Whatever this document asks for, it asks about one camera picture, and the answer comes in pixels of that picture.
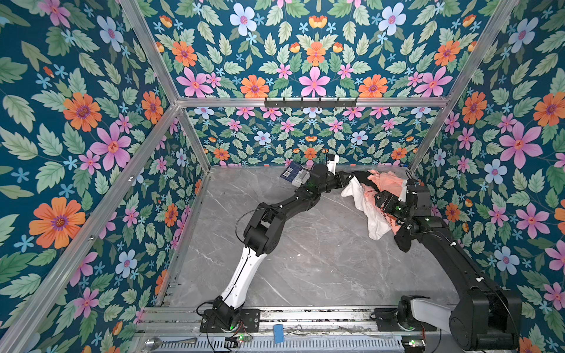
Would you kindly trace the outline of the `white cloth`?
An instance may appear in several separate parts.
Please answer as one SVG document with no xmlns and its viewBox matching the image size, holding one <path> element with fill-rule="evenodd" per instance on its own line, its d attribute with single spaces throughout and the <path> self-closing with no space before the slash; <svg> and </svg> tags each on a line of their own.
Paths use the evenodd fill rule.
<svg viewBox="0 0 565 353">
<path fill-rule="evenodd" d="M 393 229 L 383 211 L 375 205 L 375 195 L 374 189 L 362 184 L 356 177 L 341 191 L 341 196 L 352 198 L 355 208 L 366 216 L 368 236 L 378 241 L 384 235 L 392 234 Z"/>
</svg>

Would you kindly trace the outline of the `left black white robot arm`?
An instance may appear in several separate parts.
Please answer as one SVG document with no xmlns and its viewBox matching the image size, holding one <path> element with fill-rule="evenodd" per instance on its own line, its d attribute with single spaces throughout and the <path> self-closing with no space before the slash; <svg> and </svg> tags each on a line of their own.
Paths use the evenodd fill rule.
<svg viewBox="0 0 565 353">
<path fill-rule="evenodd" d="M 325 164 L 314 165 L 308 173 L 306 181 L 290 197 L 274 204 L 260 203 L 253 210 L 241 239 L 238 265 L 212 304 L 211 314 L 222 329 L 232 330 L 239 324 L 250 284 L 261 263 L 278 246 L 286 222 L 316 206 L 323 193 L 341 190 L 354 179 L 353 173 L 333 172 Z"/>
</svg>

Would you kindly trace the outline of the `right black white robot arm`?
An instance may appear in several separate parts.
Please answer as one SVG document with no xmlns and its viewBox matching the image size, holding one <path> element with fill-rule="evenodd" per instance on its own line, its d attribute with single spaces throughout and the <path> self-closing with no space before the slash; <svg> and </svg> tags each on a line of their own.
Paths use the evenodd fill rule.
<svg viewBox="0 0 565 353">
<path fill-rule="evenodd" d="M 418 241 L 437 260 L 457 291 L 455 305 L 438 304 L 428 297 L 404 296 L 397 309 L 399 324 L 428 324 L 448 332 L 465 351 L 519 348 L 522 301 L 490 279 L 458 245 L 442 218 L 431 213 L 427 191 L 408 191 L 402 201 L 388 191 L 375 196 L 379 210 L 391 216 L 400 229 L 394 236 L 399 249 L 408 252 Z"/>
</svg>

